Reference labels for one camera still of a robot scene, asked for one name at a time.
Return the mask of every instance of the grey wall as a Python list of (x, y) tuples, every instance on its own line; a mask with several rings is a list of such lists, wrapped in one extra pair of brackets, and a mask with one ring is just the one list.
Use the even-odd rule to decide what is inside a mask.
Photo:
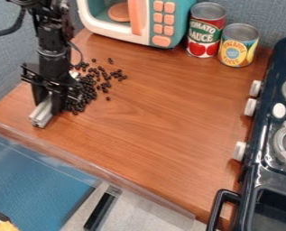
[(249, 23), (261, 33), (261, 45), (273, 47), (286, 37), (286, 0), (212, 0), (225, 7), (228, 23)]
[[(72, 21), (77, 31), (82, 28), (75, 0), (70, 0)], [(18, 12), (17, 5), (0, 0), (0, 29), (12, 25)], [(0, 99), (20, 82), (20, 64), (35, 55), (37, 39), (30, 15), (25, 17), (23, 28), (0, 37)]]

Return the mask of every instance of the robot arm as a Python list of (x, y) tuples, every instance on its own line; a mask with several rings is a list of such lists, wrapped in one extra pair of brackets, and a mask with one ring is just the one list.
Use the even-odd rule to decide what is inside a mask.
[(22, 9), (14, 25), (0, 31), (0, 36), (19, 30), (28, 11), (39, 39), (39, 63), (24, 63), (22, 80), (32, 85), (37, 106), (30, 116), (32, 124), (44, 127), (52, 116), (63, 111), (68, 97), (81, 99), (81, 85), (69, 74), (74, 27), (69, 19), (68, 0), (8, 1)]

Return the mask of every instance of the white knob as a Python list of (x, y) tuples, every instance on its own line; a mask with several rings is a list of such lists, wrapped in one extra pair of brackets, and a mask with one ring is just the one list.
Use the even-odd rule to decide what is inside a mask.
[(234, 149), (234, 153), (233, 153), (233, 159), (234, 160), (240, 162), (244, 158), (245, 147), (246, 147), (245, 142), (237, 142), (235, 144), (235, 149)]
[(286, 106), (281, 103), (274, 105), (272, 114), (274, 117), (278, 119), (282, 119), (286, 115)]
[(253, 116), (254, 111), (256, 109), (256, 105), (257, 105), (257, 100), (253, 98), (249, 98), (246, 102), (244, 114), (246, 116)]
[(250, 89), (250, 96), (257, 97), (261, 91), (262, 81), (254, 80)]

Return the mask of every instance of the toy microwave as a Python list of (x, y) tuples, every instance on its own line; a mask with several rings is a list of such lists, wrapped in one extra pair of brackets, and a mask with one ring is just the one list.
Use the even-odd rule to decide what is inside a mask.
[(188, 27), (197, 0), (78, 0), (79, 16), (91, 32), (143, 45), (172, 48)]

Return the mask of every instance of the metal can lid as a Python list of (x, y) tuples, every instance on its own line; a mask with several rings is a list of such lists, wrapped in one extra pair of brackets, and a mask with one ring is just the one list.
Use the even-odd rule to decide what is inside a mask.
[(223, 35), (232, 40), (249, 42), (259, 38), (258, 30), (245, 23), (233, 23), (224, 28)]
[(219, 20), (226, 17), (226, 10), (215, 3), (200, 3), (191, 8), (192, 16), (196, 19)]

